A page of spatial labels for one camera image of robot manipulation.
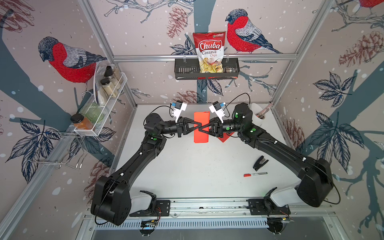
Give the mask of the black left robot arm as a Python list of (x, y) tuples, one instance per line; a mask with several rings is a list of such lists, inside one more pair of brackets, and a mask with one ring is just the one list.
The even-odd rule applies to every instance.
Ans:
[(166, 134), (178, 137), (188, 135), (202, 126), (189, 118), (163, 121), (157, 113), (145, 118), (145, 136), (138, 151), (117, 171), (108, 177), (101, 176), (96, 184), (91, 214), (114, 225), (121, 225), (136, 212), (152, 214), (156, 207), (156, 196), (144, 191), (142, 196), (131, 197), (130, 190), (144, 168), (164, 149)]

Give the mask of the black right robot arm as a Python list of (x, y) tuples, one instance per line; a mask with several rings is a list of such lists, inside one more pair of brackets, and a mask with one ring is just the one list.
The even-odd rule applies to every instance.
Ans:
[(249, 105), (240, 103), (235, 106), (231, 119), (215, 117), (199, 127), (199, 131), (219, 138), (236, 132), (243, 143), (273, 157), (299, 178), (296, 184), (283, 189), (274, 187), (268, 191), (264, 196), (267, 211), (299, 202), (319, 207), (334, 188), (330, 163), (323, 158), (314, 160), (277, 141), (254, 124), (255, 118)]

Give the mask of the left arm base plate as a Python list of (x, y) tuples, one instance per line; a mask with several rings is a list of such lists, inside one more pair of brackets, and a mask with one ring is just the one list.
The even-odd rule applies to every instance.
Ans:
[(170, 200), (156, 200), (156, 203), (150, 203), (146, 210), (137, 211), (129, 214), (130, 217), (168, 217), (170, 215)]

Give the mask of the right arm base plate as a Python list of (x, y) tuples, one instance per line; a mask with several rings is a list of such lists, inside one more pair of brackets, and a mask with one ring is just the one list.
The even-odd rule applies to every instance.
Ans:
[(290, 208), (288, 205), (283, 207), (278, 207), (270, 201), (265, 201), (264, 199), (248, 199), (247, 209), (250, 210), (252, 216), (274, 216), (274, 215), (284, 215), (289, 216), (291, 214)]

